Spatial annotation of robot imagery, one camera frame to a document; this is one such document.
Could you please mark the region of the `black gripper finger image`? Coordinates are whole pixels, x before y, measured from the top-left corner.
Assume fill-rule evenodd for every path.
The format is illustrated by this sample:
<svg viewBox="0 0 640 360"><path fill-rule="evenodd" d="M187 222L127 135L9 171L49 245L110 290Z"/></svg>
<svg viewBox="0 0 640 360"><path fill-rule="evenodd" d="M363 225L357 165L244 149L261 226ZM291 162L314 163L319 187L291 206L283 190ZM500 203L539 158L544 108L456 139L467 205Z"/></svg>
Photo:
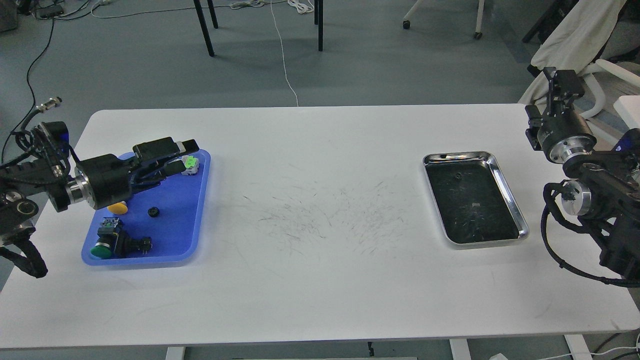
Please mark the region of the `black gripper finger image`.
<svg viewBox="0 0 640 360"><path fill-rule="evenodd" d="M140 168L131 177L131 192L148 191L161 184L167 177L180 174L186 170L181 160L172 162L154 162L151 166Z"/></svg>
<svg viewBox="0 0 640 360"><path fill-rule="evenodd" d="M525 130L525 136L534 151L542 151L542 145L538 139L538 132L541 130L543 124L543 116L537 105L534 104L526 105L525 112L528 117L528 129Z"/></svg>
<svg viewBox="0 0 640 360"><path fill-rule="evenodd" d="M574 111L574 102L585 95L585 89L576 71L545 67L542 69L548 83L545 116L560 116Z"/></svg>
<svg viewBox="0 0 640 360"><path fill-rule="evenodd" d="M163 137L143 142L132 147L137 161L142 167L162 166L185 155L200 150L194 139L174 141L171 137Z"/></svg>

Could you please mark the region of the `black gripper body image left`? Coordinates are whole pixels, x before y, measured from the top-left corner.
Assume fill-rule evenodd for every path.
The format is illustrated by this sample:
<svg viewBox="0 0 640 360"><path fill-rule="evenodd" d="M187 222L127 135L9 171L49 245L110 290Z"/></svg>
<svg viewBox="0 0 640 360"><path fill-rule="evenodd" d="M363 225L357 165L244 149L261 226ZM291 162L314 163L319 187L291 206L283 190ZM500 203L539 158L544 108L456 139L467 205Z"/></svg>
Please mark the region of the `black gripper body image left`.
<svg viewBox="0 0 640 360"><path fill-rule="evenodd" d="M48 185L47 196L57 212L83 201L100 210L133 197L131 176L136 166L132 157L120 159L112 153L78 161L75 177Z"/></svg>

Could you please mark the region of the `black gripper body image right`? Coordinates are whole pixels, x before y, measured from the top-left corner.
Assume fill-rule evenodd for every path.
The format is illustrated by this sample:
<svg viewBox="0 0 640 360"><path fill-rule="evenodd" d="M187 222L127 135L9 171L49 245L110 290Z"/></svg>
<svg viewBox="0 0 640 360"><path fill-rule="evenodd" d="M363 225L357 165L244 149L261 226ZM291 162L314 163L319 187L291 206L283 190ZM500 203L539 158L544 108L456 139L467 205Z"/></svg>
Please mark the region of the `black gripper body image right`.
<svg viewBox="0 0 640 360"><path fill-rule="evenodd" d="M564 164L579 155L589 155L597 143L586 120L574 111L535 115L535 150L549 162Z"/></svg>

